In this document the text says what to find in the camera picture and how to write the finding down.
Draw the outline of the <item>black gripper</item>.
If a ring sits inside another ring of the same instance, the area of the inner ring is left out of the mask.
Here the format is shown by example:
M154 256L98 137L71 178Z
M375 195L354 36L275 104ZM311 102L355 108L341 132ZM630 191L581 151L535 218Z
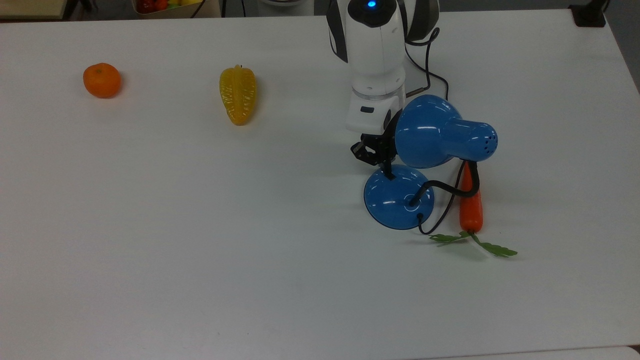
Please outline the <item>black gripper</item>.
M390 181L396 178L393 162L397 156L396 128L401 114L402 111L396 112L393 117L387 114L382 135L362 134L359 142L350 147L350 152L357 160L370 166L378 166Z

